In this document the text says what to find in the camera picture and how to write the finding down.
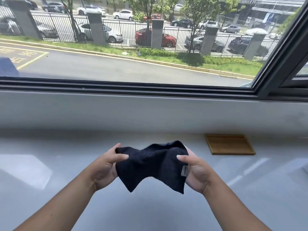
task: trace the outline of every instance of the towel label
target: towel label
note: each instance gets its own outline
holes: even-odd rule
[[[188,165],[183,165],[181,176],[183,176],[183,177],[188,176]]]

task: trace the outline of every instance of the microfiber towel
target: microfiber towel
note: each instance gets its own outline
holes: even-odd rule
[[[176,158],[176,155],[188,155],[180,141],[166,144],[152,144],[145,149],[118,147],[117,154],[127,154],[127,160],[117,162],[116,170],[119,178],[129,192],[146,177],[154,177],[171,189],[184,194],[187,163]]]

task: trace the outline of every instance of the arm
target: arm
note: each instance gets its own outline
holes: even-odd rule
[[[216,172],[190,149],[178,159],[189,164],[186,183],[203,194],[223,231],[271,231],[241,202]]]
[[[119,146],[118,143],[99,156],[14,231],[71,230],[95,191],[108,186],[118,176],[115,163],[128,158],[128,155],[115,154]]]

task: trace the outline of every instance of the red car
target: red car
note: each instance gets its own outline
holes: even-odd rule
[[[144,46],[145,45],[145,41],[146,41],[146,28],[143,28],[141,30],[136,31],[136,36],[135,36],[135,40],[136,40],[136,44],[137,45],[141,45]],[[150,39],[152,38],[152,29],[150,28]],[[163,34],[163,39],[161,42],[161,45],[163,47],[175,47],[176,45],[176,38],[174,36],[168,35],[168,34]]]
[[[152,14],[150,20],[151,19],[161,19],[161,14]],[[148,21],[148,18],[144,16],[143,21]]]

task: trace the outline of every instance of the hand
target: hand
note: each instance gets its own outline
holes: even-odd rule
[[[195,155],[188,147],[186,147],[188,155],[177,155],[176,157],[188,164],[188,176],[186,184],[193,190],[205,194],[206,186],[209,184],[210,174],[215,173],[214,170],[203,159]]]
[[[87,175],[94,181],[96,191],[108,186],[117,178],[116,163],[128,158],[126,154],[116,154],[115,149],[120,146],[120,143],[114,145],[85,169]]]

